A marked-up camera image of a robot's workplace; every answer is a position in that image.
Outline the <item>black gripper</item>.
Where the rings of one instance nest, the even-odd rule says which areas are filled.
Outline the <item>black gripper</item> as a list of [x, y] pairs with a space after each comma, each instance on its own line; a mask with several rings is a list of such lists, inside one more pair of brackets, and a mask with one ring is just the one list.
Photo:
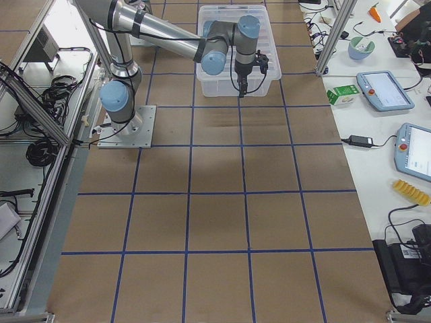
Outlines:
[[269, 59], [265, 54], [261, 53], [260, 50], [258, 50], [253, 57], [250, 55], [247, 56], [251, 60], [248, 63], [240, 62], [238, 60], [239, 56], [240, 54], [237, 53], [234, 70], [238, 80], [238, 97], [243, 98], [246, 96], [248, 89], [247, 77], [251, 74], [253, 67], [259, 67], [261, 74], [266, 75], [269, 68]]

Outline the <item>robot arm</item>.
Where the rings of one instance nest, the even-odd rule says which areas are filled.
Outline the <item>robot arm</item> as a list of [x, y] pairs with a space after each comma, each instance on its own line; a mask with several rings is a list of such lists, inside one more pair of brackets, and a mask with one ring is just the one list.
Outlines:
[[230, 51], [235, 56], [230, 59], [230, 71], [237, 75], [237, 80], [231, 83], [240, 98], [251, 93], [248, 76], [254, 67], [267, 76], [269, 59], [257, 49], [260, 22], [252, 15], [244, 15], [237, 22], [208, 22], [205, 33], [198, 36], [124, 1], [76, 1], [75, 4], [91, 24], [100, 25], [112, 36], [132, 35], [190, 58], [207, 75], [223, 72]]

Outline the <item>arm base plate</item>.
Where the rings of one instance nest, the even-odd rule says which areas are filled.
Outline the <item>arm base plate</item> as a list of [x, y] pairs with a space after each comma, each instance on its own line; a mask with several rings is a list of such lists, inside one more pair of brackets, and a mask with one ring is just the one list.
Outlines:
[[105, 113], [105, 122], [110, 123], [98, 132], [101, 140], [96, 144], [101, 149], [134, 149], [150, 148], [154, 123], [156, 119], [156, 106], [137, 106], [135, 116], [123, 129], [120, 124], [112, 123], [108, 113]]

